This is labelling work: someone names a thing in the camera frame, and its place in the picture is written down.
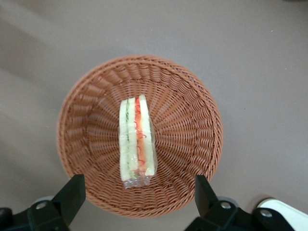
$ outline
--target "woven basket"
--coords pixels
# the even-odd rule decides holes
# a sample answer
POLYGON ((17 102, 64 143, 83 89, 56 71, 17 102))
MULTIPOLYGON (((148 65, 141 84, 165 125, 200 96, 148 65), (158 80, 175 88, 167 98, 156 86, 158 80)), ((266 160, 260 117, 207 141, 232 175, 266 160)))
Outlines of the woven basket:
POLYGON ((108 61, 87 73, 60 114, 58 151, 68 175, 83 173, 87 198, 112 213, 149 218, 194 198, 194 177, 213 177, 222 151, 222 123, 206 87, 189 70, 151 55, 108 61), (145 94, 155 129, 157 175, 124 189, 119 171, 122 100, 145 94))

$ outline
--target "carrot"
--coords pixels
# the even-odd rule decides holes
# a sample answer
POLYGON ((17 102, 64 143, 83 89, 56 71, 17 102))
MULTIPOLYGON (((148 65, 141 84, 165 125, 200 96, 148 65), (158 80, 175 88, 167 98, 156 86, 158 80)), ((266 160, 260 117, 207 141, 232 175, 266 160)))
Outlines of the carrot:
POLYGON ((140 109, 139 97, 137 97, 135 101, 135 113, 136 113, 135 124, 137 132, 137 155, 138 155, 139 173, 141 175, 144 175, 146 171, 146 157, 145 157, 145 149, 143 143, 144 135, 142 133, 141 109, 140 109))

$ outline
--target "gray surface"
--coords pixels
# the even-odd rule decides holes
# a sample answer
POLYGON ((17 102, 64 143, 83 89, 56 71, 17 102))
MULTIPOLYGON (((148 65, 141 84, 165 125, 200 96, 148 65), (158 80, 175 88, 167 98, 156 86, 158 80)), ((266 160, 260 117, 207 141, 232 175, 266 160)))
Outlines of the gray surface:
MULTIPOLYGON (((220 108, 216 193, 246 211, 272 196, 308 213, 307 25, 308 2, 1 0, 0 205, 18 212, 66 183, 56 123, 74 83, 150 53, 194 72, 220 108)), ((72 228, 179 231, 195 216, 194 203, 128 219, 86 202, 72 228)))

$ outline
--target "screw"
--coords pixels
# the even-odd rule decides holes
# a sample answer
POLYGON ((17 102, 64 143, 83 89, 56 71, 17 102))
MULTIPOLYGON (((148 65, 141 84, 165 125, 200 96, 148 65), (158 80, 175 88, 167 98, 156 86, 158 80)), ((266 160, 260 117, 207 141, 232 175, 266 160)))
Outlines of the screw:
POLYGON ((43 207, 45 207, 45 206, 46 206, 46 202, 42 202, 42 203, 39 203, 39 204, 37 205, 36 209, 41 209, 41 208, 43 208, 43 207))
POLYGON ((231 208, 231 205, 228 202, 222 202, 220 205, 224 209, 230 209, 231 208))
POLYGON ((262 214, 262 216, 267 217, 267 218, 271 218, 273 215, 266 209, 262 209, 260 210, 260 213, 262 214))

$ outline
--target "wrapped sandwich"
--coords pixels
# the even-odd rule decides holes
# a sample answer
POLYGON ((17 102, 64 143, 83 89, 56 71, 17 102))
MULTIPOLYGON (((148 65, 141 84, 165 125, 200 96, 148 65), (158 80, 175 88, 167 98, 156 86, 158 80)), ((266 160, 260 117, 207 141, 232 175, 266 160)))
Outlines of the wrapped sandwich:
POLYGON ((123 100, 120 106, 120 172, 125 188, 148 185, 156 174, 155 136, 146 98, 123 100))

